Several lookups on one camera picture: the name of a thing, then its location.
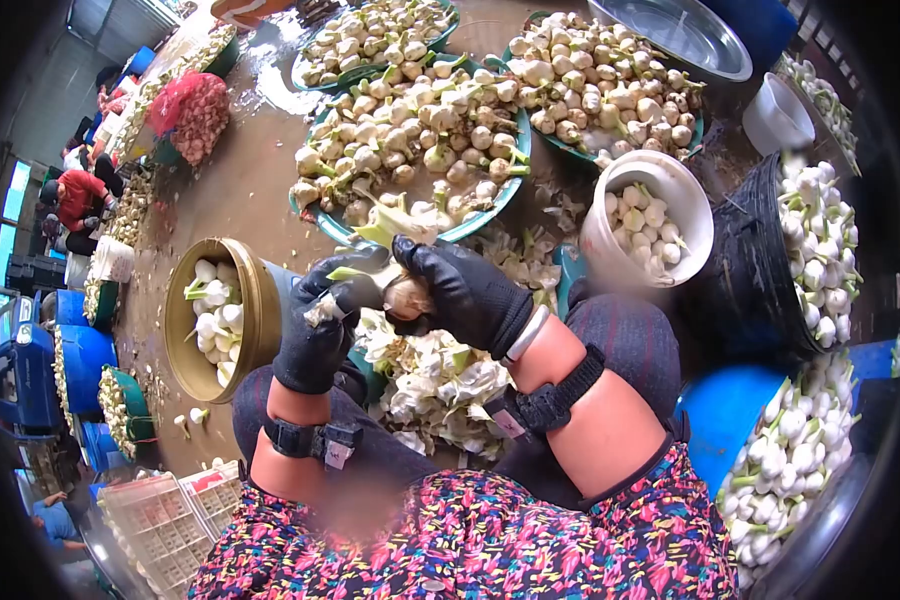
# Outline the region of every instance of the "blue shirt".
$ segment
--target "blue shirt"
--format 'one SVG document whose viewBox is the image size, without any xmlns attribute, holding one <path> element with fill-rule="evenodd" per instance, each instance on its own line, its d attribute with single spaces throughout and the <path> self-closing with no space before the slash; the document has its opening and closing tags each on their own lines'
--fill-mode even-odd
<svg viewBox="0 0 900 600">
<path fill-rule="evenodd" d="M 70 518 L 70 512 L 63 506 L 63 502 L 57 502 L 53 506 L 45 506 L 43 500 L 33 504 L 33 516 L 43 520 L 43 528 L 47 531 L 49 543 L 62 548 L 64 540 L 79 540 L 80 534 Z"/>
</svg>

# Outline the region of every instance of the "silver bracelet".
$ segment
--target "silver bracelet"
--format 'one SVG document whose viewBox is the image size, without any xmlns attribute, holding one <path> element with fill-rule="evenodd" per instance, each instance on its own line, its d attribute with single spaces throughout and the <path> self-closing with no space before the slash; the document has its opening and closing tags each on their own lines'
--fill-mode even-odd
<svg viewBox="0 0 900 600">
<path fill-rule="evenodd" d="M 542 304 L 537 306 L 536 310 L 533 312 L 533 316 L 529 318 L 527 324 L 524 326 L 523 331 L 517 336 L 516 341 L 509 347 L 509 350 L 506 351 L 504 357 L 500 359 L 500 364 L 507 369 L 514 366 L 514 363 L 520 360 L 527 352 L 530 344 L 537 338 L 537 334 L 543 329 L 543 325 L 547 323 L 549 317 L 549 308 Z"/>
</svg>

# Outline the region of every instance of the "black glove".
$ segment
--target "black glove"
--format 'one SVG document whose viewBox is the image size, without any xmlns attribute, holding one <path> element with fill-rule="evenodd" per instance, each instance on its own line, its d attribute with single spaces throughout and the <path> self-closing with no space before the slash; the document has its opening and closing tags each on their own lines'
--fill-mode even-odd
<svg viewBox="0 0 900 600">
<path fill-rule="evenodd" d="M 447 330 L 457 342 L 488 351 L 493 360 L 500 360 L 534 313 L 529 290 L 466 247 L 443 240 L 426 246 L 397 235 L 393 258 L 427 282 L 435 307 L 435 314 L 415 320 L 391 319 L 398 334 Z"/>
<path fill-rule="evenodd" d="M 284 387 L 300 394 L 323 394 L 333 387 L 333 377 L 353 346 L 353 330 L 360 321 L 360 307 L 383 309 L 383 298 L 373 281 L 358 276 L 331 281 L 327 276 L 338 267 L 353 267 L 373 273 L 387 262 L 389 253 L 372 246 L 316 262 L 290 291 L 289 318 L 283 319 L 280 351 L 273 359 L 273 376 Z M 345 315 L 312 327 L 304 313 L 313 308 L 325 291 L 333 294 L 336 307 Z"/>
</svg>

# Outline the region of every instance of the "white crate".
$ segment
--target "white crate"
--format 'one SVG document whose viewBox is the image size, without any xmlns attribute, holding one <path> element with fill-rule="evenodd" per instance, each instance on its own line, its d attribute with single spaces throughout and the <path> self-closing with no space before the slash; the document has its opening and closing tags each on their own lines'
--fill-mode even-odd
<svg viewBox="0 0 900 600">
<path fill-rule="evenodd" d="M 103 487 L 98 497 L 159 594 L 183 598 L 217 541 L 172 473 Z"/>
<path fill-rule="evenodd" d="M 210 530 L 217 536 L 224 533 L 233 522 L 233 511 L 240 504 L 243 489 L 237 461 L 184 477 L 180 487 Z"/>
</svg>

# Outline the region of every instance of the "black plastic bucket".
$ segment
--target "black plastic bucket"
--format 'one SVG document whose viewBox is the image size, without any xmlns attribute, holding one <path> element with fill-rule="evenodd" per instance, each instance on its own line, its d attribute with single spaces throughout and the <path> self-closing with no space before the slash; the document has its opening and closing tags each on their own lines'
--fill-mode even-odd
<svg viewBox="0 0 900 600">
<path fill-rule="evenodd" d="M 714 209 L 710 258 L 682 290 L 687 327 L 724 359 L 790 364 L 826 352 L 806 326 L 790 276 L 779 169 L 775 152 Z"/>
</svg>

